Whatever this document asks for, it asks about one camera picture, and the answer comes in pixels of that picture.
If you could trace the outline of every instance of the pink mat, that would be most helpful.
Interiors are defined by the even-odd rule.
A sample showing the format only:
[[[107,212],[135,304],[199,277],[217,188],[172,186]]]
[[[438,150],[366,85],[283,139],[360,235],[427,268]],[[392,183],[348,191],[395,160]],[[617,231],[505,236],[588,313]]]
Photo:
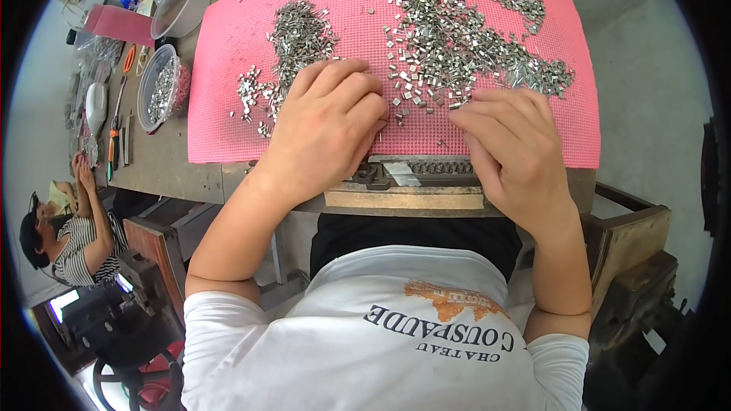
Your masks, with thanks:
[[[257,133],[257,124],[266,114],[258,107],[251,108],[253,124],[240,119],[243,113],[238,98],[238,76],[252,64],[262,69],[260,82],[273,80],[271,68],[276,64],[272,44],[266,33],[273,29],[276,9],[288,0],[220,0],[208,7],[203,18],[195,63],[188,113],[188,159],[194,163],[241,162],[259,158],[268,140]],[[389,103],[396,96],[396,79],[386,76],[388,66],[397,64],[406,69],[406,62],[389,61],[383,26],[396,24],[394,16],[401,13],[388,0],[309,0],[317,8],[327,8],[333,30],[341,38],[335,45],[335,54],[341,57],[360,57],[370,61],[370,72],[384,82],[384,97]],[[473,0],[466,0],[471,5]],[[567,167],[597,169],[599,167],[599,107],[594,72],[591,69],[589,49],[581,28],[579,15],[571,0],[544,0],[546,19],[538,35],[531,35],[523,43],[526,49],[547,59],[562,59],[576,70],[576,79],[566,91],[564,99],[551,96],[551,107],[563,143],[563,160]],[[485,25],[505,34],[526,33],[523,17],[501,8],[492,0],[477,0],[478,9],[485,14]],[[373,8],[374,14],[366,10]],[[490,86],[487,78],[480,78],[478,87]],[[465,155],[468,150],[461,133],[447,118],[447,105],[435,107],[434,114],[425,114],[424,108],[409,105],[411,114],[405,125],[399,127],[394,114],[400,107],[391,106],[391,122],[383,130],[382,142],[376,140],[371,151],[390,155]],[[446,146],[438,146],[442,140]]]

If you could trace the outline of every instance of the striped shirt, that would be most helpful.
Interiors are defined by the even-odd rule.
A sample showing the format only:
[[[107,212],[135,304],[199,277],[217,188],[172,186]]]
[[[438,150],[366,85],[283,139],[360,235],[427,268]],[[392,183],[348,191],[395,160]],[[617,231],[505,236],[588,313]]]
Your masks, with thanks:
[[[83,250],[96,239],[94,220],[74,216],[61,227],[56,235],[56,238],[60,240],[64,235],[70,234],[68,242],[53,265],[56,274],[68,281],[71,286],[94,285],[97,282],[114,279],[119,272],[117,257],[128,249],[127,238],[124,236],[124,230],[117,218],[111,213],[107,213],[107,216],[112,226],[114,251],[93,275],[86,268]]]

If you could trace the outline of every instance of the person's left hand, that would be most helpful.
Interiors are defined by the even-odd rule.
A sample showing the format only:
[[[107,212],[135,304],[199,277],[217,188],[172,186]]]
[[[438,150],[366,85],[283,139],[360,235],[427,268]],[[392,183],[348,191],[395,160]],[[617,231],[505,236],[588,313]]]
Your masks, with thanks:
[[[94,180],[94,174],[91,172],[86,160],[83,161],[79,167],[79,182],[86,189],[87,194],[96,193],[96,181]]]
[[[81,166],[88,166],[86,164],[86,158],[81,151],[76,151],[74,158],[71,160],[71,169],[74,171],[74,179],[79,178],[79,168]]]
[[[247,184],[291,209],[352,176],[388,118],[383,85],[368,68],[345,59],[302,69]]]

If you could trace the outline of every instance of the workbench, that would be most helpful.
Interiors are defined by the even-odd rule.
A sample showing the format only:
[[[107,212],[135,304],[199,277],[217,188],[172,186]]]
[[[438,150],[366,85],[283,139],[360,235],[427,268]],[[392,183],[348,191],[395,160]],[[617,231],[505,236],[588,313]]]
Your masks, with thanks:
[[[189,68],[193,66],[200,26],[190,35],[180,38],[176,44],[178,56]],[[97,184],[112,185],[160,196],[180,198],[214,204],[224,204],[246,175],[249,164],[188,162],[187,118],[169,119],[152,135],[147,135],[137,122],[137,91],[140,77],[134,69],[128,72],[119,114],[124,118],[134,115],[130,136],[129,166],[114,173],[107,182],[107,145],[109,120],[113,115],[114,102],[119,95],[123,75],[124,57],[131,47],[127,43],[122,51],[119,66],[109,81],[109,114],[99,143],[102,154],[100,167],[96,171]],[[596,182],[595,169],[567,169],[569,188],[579,211],[591,210]],[[388,191],[368,191],[364,185],[344,182],[336,188],[334,198],[344,204],[326,205],[325,196],[320,195],[297,207],[301,211],[329,212],[353,215],[415,216],[415,217],[487,217],[500,213],[489,202],[484,201],[480,187],[392,187]]]

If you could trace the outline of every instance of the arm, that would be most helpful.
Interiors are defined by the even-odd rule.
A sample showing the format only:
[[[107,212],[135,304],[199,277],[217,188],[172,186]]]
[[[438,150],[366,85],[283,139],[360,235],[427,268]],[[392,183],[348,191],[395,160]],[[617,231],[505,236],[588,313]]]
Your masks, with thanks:
[[[89,274],[94,274],[114,251],[114,235],[104,205],[96,193],[96,182],[94,175],[91,174],[91,169],[88,165],[84,165],[79,174],[80,183],[89,194],[89,204],[94,218],[94,228],[96,228],[96,239],[83,249],[86,268]]]
[[[71,186],[71,183],[66,181],[54,181],[53,184],[58,190],[64,193],[67,199],[69,199],[69,207],[71,208],[71,213],[76,214],[76,197],[74,196],[74,188]]]
[[[78,208],[76,209],[76,215],[80,217],[91,217],[91,205],[89,204],[89,196],[86,191],[86,187],[80,181],[81,168],[85,166],[88,169],[88,162],[80,151],[74,154],[74,160],[71,162],[71,167],[74,170],[74,178],[76,179],[76,191],[78,195]]]
[[[450,119],[465,131],[487,198],[536,240],[536,306],[525,341],[549,333],[586,339],[589,264],[548,99],[530,89],[484,89],[472,98],[475,102],[452,112]]]
[[[186,296],[221,290],[259,303],[252,279],[284,216],[352,175],[388,106],[367,61],[302,69],[279,112],[269,148],[215,218],[190,260]]]

